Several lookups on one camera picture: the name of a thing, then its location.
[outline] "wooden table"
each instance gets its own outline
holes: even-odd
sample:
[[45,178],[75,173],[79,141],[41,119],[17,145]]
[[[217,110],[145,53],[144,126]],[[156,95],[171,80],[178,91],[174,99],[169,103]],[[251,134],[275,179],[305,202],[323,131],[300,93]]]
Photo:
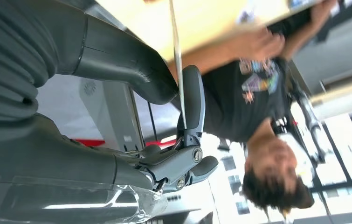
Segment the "wooden table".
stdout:
[[[289,9],[289,0],[173,0],[182,52],[229,38],[239,32],[260,28],[295,14],[313,2]],[[166,60],[173,59],[169,1],[97,0]],[[254,20],[237,23],[244,10]]]

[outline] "human arm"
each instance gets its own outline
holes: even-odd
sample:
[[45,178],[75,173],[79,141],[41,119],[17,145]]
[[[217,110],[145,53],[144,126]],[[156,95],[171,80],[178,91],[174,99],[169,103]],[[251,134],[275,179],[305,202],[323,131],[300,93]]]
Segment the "human arm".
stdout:
[[[183,55],[182,62],[183,66],[191,64],[197,66],[201,74],[205,74],[239,58],[263,61],[277,56],[283,46],[283,36],[272,34],[264,28],[194,50]],[[171,61],[168,67],[173,77],[177,79],[174,61]]]
[[303,26],[287,39],[280,57],[289,61],[306,44],[313,38],[323,27],[331,15],[331,9],[336,5],[337,0],[325,0],[311,9],[311,22]]

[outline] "screw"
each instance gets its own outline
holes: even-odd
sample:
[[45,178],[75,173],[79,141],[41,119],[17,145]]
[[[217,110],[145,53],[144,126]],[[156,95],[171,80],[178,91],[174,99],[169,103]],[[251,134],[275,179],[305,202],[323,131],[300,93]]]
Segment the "screw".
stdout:
[[178,189],[183,188],[183,187],[184,187],[184,184],[185,184],[184,178],[179,179],[179,181],[177,181],[177,188],[178,188]]
[[202,153],[200,152],[200,150],[198,150],[193,154],[193,160],[199,161],[201,156],[202,156]]

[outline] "man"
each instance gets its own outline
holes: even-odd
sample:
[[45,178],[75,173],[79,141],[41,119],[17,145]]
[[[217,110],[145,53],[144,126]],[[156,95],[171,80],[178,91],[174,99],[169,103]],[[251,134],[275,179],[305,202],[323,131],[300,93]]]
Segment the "man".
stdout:
[[[287,40],[261,29],[183,56],[184,65],[194,64],[204,75],[204,131],[247,143],[242,191],[262,209],[308,208],[314,203],[296,175],[293,151],[276,137],[271,122],[288,110],[287,62],[321,29],[336,3],[315,5],[311,22]],[[169,67],[175,75],[174,64]]]

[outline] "red object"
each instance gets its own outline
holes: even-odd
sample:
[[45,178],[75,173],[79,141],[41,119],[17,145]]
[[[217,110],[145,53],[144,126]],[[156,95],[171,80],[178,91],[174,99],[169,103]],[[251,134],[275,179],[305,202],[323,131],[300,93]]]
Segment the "red object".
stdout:
[[89,140],[89,139],[74,139],[75,141],[78,141],[85,146],[101,146],[105,143],[104,140]]
[[[90,139],[74,139],[75,141],[78,141],[82,144],[84,144],[85,146],[101,146],[105,143],[104,140],[90,140]],[[164,147],[169,147],[176,144],[176,140],[172,140],[172,141],[167,141],[167,142],[160,142],[160,141],[149,141],[145,143],[145,146],[149,146],[149,145],[158,145],[161,148]]]
[[159,145],[159,147],[168,147],[176,144],[176,140],[167,141],[167,142],[160,142],[160,141],[149,141],[145,143],[145,146],[150,145]]

